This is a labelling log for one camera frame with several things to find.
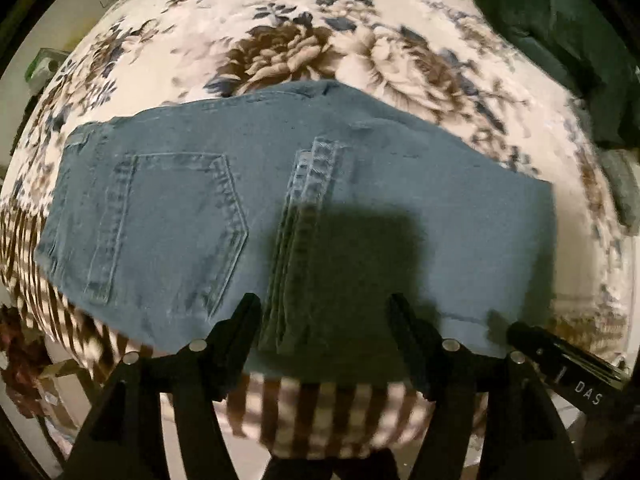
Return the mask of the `blue denim jeans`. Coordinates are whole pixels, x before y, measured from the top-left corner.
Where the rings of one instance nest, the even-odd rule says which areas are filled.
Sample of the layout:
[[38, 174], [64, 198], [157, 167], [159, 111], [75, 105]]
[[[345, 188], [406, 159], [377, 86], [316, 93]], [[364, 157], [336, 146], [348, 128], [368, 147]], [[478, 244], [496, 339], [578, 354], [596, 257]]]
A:
[[385, 385], [407, 372], [385, 304], [498, 356], [548, 321], [551, 185], [335, 81], [146, 110], [68, 137], [35, 250], [112, 330], [175, 352], [248, 292], [247, 369]]

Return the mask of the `folded grey clothes stack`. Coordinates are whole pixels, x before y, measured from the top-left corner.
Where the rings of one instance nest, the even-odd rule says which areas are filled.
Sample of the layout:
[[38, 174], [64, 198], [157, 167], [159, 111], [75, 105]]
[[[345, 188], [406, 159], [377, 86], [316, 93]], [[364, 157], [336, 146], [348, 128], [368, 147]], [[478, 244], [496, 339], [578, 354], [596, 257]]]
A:
[[608, 180], [618, 222], [632, 236], [639, 234], [639, 181], [625, 150], [599, 150], [601, 169]]

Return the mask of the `floral bed blanket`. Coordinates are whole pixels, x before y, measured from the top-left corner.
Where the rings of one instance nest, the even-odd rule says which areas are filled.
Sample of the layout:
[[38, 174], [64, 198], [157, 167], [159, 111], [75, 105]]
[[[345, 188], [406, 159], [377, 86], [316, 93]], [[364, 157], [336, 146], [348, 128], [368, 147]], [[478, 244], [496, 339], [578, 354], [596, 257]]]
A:
[[630, 234], [586, 104], [474, 0], [118, 0], [44, 89], [3, 183], [1, 278], [15, 312], [107, 378], [134, 343], [75, 308], [34, 258], [67, 136], [86, 122], [305, 79], [334, 79], [433, 119], [501, 166], [550, 181], [552, 328], [601, 358], [625, 349]]

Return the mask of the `dark green garment pile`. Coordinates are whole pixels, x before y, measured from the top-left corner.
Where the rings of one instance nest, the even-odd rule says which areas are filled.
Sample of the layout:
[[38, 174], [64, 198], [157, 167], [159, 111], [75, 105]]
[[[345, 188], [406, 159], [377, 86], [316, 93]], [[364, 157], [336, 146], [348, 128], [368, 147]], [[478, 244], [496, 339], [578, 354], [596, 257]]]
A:
[[582, 99], [600, 148], [638, 148], [637, 62], [591, 0], [474, 0], [489, 25]]

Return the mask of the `white wall socket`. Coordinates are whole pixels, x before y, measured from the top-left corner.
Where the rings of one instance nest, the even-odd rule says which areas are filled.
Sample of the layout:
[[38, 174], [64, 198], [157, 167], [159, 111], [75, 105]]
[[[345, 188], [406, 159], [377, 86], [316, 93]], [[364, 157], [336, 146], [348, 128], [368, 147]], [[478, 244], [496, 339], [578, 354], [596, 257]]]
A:
[[25, 72], [25, 81], [33, 96], [48, 84], [67, 57], [67, 51], [51, 48], [38, 51]]

